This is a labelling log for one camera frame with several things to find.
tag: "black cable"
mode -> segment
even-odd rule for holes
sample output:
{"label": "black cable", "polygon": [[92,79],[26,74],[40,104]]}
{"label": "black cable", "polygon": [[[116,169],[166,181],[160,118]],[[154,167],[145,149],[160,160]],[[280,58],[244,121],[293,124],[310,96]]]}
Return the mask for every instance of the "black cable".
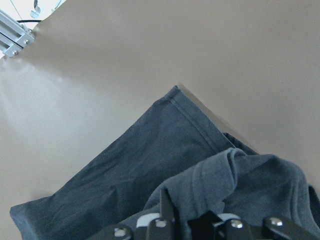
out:
{"label": "black cable", "polygon": [[40,23],[42,20],[18,20],[18,23]]}

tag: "beige surface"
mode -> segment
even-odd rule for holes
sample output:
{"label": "beige surface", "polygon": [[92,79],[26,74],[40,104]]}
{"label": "beige surface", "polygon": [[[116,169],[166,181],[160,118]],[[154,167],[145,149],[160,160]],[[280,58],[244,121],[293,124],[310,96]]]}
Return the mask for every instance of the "beige surface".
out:
{"label": "beige surface", "polygon": [[0,239],[176,84],[320,193],[320,1],[68,0],[35,33],[0,59]]}

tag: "bolt head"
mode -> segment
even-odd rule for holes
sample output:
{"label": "bolt head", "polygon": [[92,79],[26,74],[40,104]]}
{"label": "bolt head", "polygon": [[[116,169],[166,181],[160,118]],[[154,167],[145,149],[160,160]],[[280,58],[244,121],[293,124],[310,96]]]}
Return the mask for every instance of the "bolt head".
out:
{"label": "bolt head", "polygon": [[114,229],[114,236],[116,238],[124,237],[127,234],[127,230],[125,228],[115,228]]}
{"label": "bolt head", "polygon": [[155,220],[155,226],[157,228],[164,228],[165,226],[167,226],[167,222],[165,220],[156,219]]}
{"label": "bolt head", "polygon": [[277,217],[270,217],[270,221],[272,225],[276,225],[276,226],[283,226],[283,222],[281,221],[281,219],[277,218]]}
{"label": "bolt head", "polygon": [[239,219],[232,219],[231,226],[237,229],[242,229],[244,227],[244,224]]}

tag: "gray cloth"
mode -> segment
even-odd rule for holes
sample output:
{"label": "gray cloth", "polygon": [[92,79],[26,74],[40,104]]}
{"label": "gray cloth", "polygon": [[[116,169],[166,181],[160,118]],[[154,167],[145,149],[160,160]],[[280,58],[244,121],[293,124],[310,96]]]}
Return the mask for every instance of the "gray cloth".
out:
{"label": "gray cloth", "polygon": [[261,226],[265,217],[282,215],[320,237],[303,172],[274,155],[229,148],[165,180],[143,211],[121,223],[135,229],[140,216],[158,212],[161,189],[168,190],[179,212],[184,240],[192,239],[187,221],[207,211],[236,214],[254,226]]}
{"label": "gray cloth", "polygon": [[174,87],[54,195],[10,215],[23,240],[83,240],[141,211],[164,180],[233,147]]}
{"label": "gray cloth", "polygon": [[252,224],[282,214],[320,233],[301,170],[222,134],[177,87],[54,195],[10,215],[23,240],[83,240],[120,221],[135,227],[138,216],[159,208],[161,188],[180,211],[185,239],[186,220],[206,210]]}

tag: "metal frame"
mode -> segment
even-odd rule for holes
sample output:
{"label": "metal frame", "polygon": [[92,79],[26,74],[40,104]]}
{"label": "metal frame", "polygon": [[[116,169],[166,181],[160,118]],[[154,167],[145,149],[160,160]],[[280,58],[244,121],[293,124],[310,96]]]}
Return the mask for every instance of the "metal frame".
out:
{"label": "metal frame", "polygon": [[0,9],[0,50],[14,57],[35,41],[35,35]]}

